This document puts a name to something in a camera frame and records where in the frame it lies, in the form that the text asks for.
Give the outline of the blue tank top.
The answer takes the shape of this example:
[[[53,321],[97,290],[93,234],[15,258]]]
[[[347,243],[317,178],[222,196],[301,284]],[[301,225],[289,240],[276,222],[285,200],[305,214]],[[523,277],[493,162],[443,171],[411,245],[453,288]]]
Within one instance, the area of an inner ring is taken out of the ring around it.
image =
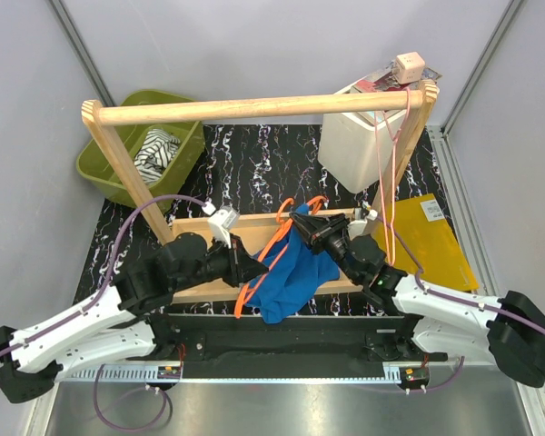
[[[262,263],[269,267],[268,275],[244,307],[256,308],[268,324],[297,313],[321,285],[336,281],[341,275],[327,253],[312,253],[293,225]]]

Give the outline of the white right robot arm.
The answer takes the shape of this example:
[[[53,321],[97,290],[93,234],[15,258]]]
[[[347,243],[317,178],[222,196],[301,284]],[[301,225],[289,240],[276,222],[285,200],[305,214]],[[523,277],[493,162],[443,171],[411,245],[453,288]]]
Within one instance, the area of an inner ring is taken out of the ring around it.
[[[493,363],[518,383],[544,386],[545,314],[527,295],[467,295],[390,266],[369,234],[350,236],[353,222],[343,213],[290,218],[307,248],[328,254],[373,306],[409,320],[409,329],[394,337],[403,359],[444,353]]]

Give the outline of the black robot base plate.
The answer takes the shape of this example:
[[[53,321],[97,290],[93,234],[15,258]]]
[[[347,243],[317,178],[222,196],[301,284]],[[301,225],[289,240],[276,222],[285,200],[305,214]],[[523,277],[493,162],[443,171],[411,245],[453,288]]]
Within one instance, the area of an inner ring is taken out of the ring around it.
[[[153,315],[155,349],[148,361],[183,358],[187,381],[362,379],[387,362],[446,362],[410,340],[414,317],[291,316],[267,324],[259,316]]]

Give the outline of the striped white tank top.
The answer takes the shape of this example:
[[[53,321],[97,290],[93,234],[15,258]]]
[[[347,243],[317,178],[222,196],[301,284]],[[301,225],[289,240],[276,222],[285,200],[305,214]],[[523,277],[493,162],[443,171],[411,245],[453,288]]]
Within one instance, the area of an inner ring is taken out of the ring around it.
[[[159,181],[178,153],[180,145],[179,138],[163,129],[152,128],[147,132],[134,157],[134,166],[147,185]]]

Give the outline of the pink wire hanger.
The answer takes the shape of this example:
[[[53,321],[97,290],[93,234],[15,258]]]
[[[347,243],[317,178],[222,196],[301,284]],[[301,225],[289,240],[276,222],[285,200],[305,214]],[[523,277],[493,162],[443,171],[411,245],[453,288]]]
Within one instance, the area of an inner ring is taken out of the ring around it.
[[[409,118],[410,110],[411,110],[411,90],[409,86],[405,86],[403,88],[403,91],[406,93],[407,99],[406,99],[406,108],[405,108],[405,115],[401,122],[401,126],[399,129],[394,133],[392,131],[392,128],[390,126],[390,123],[388,121],[388,117],[386,116],[385,112],[381,112],[382,114],[382,120],[385,123],[385,127],[387,130],[388,135],[391,139],[391,163],[390,163],[390,173],[391,173],[391,191],[388,195],[385,194],[385,188],[383,183],[383,175],[382,172],[379,174],[379,194],[381,196],[380,202],[381,202],[381,222],[383,226],[383,232],[384,232],[384,241],[385,241],[385,248],[386,248],[386,262],[389,266],[393,266],[396,261],[396,236],[395,236],[395,193],[393,191],[394,189],[394,182],[396,180],[396,147],[399,141],[399,137],[401,135],[402,128],[406,125],[406,122]]]

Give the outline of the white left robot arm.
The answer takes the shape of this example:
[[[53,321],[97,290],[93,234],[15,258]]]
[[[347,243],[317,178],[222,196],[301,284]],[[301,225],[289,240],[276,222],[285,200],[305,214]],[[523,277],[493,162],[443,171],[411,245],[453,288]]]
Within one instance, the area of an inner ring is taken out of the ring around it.
[[[207,243],[184,233],[56,316],[21,330],[0,327],[0,391],[11,403],[23,403],[97,365],[169,359],[178,338],[156,325],[154,311],[197,285],[221,280],[237,287],[268,270],[236,235]]]

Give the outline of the orange plastic hanger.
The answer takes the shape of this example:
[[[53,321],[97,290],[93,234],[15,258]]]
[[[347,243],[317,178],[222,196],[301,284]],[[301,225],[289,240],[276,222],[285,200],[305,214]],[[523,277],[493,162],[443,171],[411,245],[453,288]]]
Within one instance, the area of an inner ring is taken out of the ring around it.
[[[312,211],[312,214],[317,214],[322,207],[328,202],[328,198],[323,195],[317,195],[313,197],[311,200],[309,200],[306,204],[308,205],[309,209]],[[293,205],[294,199],[292,197],[286,199],[280,208],[278,209],[276,215],[275,215],[275,221],[278,224],[278,229],[275,232],[275,234],[272,236],[272,238],[269,240],[267,244],[263,247],[261,252],[257,256],[257,260],[259,262],[262,262],[266,255],[269,253],[269,251],[274,247],[276,243],[279,243],[285,236],[287,236],[290,233],[290,230],[292,229],[292,219],[287,218],[283,219],[282,214],[284,213],[285,208],[288,205]],[[267,277],[268,273],[263,274],[255,283],[255,285],[250,285],[248,282],[241,288],[239,295],[237,297],[236,303],[234,305],[233,310],[233,316],[236,319],[240,319],[242,317],[242,311],[243,307],[247,305],[247,303],[252,299],[252,297],[255,295],[255,293],[260,288],[261,284]]]

